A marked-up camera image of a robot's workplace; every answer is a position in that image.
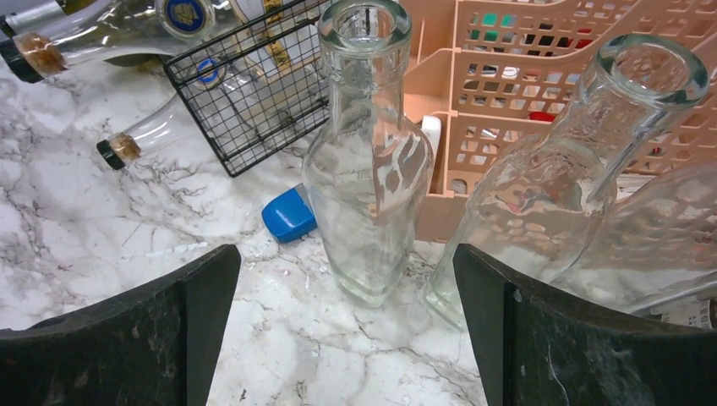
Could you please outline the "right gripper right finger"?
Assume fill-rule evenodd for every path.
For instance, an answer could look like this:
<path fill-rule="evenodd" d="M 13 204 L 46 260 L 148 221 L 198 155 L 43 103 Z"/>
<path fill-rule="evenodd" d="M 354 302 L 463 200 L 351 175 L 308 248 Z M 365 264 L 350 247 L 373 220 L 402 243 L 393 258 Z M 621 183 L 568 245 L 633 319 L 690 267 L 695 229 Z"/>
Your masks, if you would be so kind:
<path fill-rule="evenodd" d="M 715 331 L 607 309 L 470 244 L 453 265 L 489 404 L 715 404 Z"/>

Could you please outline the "clear square glass bottle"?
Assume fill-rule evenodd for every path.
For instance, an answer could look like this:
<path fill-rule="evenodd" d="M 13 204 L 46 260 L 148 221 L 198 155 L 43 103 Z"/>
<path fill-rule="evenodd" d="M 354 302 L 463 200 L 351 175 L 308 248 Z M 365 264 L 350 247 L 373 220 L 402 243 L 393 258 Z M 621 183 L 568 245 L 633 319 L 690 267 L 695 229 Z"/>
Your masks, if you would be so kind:
<path fill-rule="evenodd" d="M 716 163 L 679 167 L 619 202 L 552 285 L 624 313 L 716 287 Z"/>

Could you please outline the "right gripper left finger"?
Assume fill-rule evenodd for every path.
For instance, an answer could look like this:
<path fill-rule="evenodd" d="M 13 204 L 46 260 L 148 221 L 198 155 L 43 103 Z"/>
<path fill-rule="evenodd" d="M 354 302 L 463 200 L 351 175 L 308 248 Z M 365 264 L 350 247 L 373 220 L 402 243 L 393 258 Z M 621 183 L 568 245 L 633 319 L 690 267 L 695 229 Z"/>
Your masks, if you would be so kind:
<path fill-rule="evenodd" d="M 96 304 L 2 330 L 2 404 L 206 404 L 240 265 L 224 244 Z"/>

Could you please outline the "green wine bottle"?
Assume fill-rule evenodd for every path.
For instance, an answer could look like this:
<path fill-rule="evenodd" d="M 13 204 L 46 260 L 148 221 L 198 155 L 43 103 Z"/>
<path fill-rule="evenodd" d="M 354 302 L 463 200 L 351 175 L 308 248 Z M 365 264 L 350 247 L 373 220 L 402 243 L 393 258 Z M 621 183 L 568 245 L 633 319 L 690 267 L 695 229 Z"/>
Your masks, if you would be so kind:
<path fill-rule="evenodd" d="M 681 326 L 715 329 L 716 299 L 678 299 L 651 309 L 649 318 Z"/>
<path fill-rule="evenodd" d="M 94 0 L 50 0 L 39 5 L 1 16 L 1 32 L 9 38 L 37 30 L 58 19 L 89 7 Z"/>

